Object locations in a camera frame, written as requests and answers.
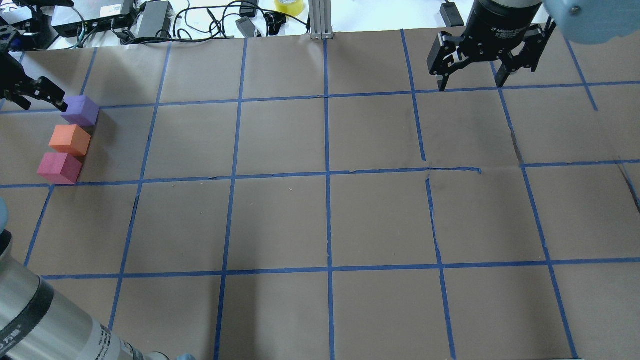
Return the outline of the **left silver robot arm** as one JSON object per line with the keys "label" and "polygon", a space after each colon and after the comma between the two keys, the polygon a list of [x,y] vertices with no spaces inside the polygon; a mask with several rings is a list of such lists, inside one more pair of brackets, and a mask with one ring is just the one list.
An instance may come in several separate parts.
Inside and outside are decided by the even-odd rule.
{"label": "left silver robot arm", "polygon": [[[1,27],[1,97],[24,110],[30,98],[66,113],[66,93],[47,77],[32,79],[9,55],[20,39]],[[1,202],[1,358],[3,360],[166,360],[162,352],[142,353],[14,259],[9,209]]]}

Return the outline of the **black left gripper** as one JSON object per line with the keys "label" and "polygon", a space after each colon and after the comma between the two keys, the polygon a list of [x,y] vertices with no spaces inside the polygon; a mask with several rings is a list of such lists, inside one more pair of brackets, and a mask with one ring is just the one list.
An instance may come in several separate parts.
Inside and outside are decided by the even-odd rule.
{"label": "black left gripper", "polygon": [[18,37],[18,30],[11,25],[0,28],[0,97],[13,103],[29,103],[19,91],[19,84],[23,83],[22,92],[26,96],[45,101],[65,113],[68,109],[66,91],[45,76],[31,79],[22,64],[9,54],[12,41]]}

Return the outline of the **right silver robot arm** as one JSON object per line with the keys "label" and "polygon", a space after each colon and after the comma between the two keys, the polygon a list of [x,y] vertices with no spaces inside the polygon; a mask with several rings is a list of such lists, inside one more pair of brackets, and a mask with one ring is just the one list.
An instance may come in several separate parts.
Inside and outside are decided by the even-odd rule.
{"label": "right silver robot arm", "polygon": [[476,0],[466,28],[437,34],[427,57],[445,91],[450,76],[473,63],[501,61],[498,88],[520,69],[535,72],[555,30],[579,44],[604,44],[639,30],[637,0]]}

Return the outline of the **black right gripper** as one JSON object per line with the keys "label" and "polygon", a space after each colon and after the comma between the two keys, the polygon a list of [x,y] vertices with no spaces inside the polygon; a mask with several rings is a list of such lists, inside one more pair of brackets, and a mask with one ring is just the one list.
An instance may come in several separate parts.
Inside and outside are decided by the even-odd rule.
{"label": "black right gripper", "polygon": [[547,38],[541,25],[531,24],[541,6],[541,0],[475,0],[463,34],[441,31],[429,51],[427,67],[437,78],[438,90],[444,92],[450,76],[473,61],[502,62],[494,75],[498,88],[519,69],[537,71]]}

